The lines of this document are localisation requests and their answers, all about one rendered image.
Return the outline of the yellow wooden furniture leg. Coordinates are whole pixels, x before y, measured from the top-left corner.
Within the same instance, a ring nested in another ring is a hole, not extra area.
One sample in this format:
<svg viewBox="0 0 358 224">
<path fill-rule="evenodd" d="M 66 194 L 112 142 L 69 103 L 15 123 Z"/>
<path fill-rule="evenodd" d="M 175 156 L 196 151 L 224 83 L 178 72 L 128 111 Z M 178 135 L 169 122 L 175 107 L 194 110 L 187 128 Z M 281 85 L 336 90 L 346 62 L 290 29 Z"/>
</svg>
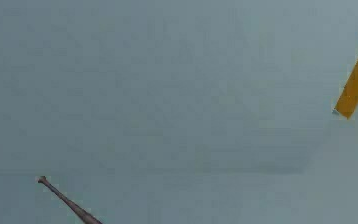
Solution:
<svg viewBox="0 0 358 224">
<path fill-rule="evenodd" d="M 334 110 L 349 119 L 358 106 L 358 59 L 347 79 Z"/>
</svg>

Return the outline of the brown baseball bat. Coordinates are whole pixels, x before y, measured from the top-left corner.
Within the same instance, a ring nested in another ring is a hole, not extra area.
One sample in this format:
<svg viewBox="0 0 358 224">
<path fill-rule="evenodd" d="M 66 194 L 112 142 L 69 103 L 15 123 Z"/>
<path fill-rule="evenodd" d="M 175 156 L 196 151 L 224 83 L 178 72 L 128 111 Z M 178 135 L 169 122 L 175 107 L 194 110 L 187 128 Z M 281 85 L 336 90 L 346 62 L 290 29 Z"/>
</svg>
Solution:
<svg viewBox="0 0 358 224">
<path fill-rule="evenodd" d="M 78 204 L 70 200 L 67 196 L 61 193 L 54 187 L 45 176 L 40 176 L 37 180 L 38 183 L 43 184 L 51 192 L 53 192 L 60 200 L 62 200 L 84 224 L 103 224 L 85 209 L 81 208 Z"/>
</svg>

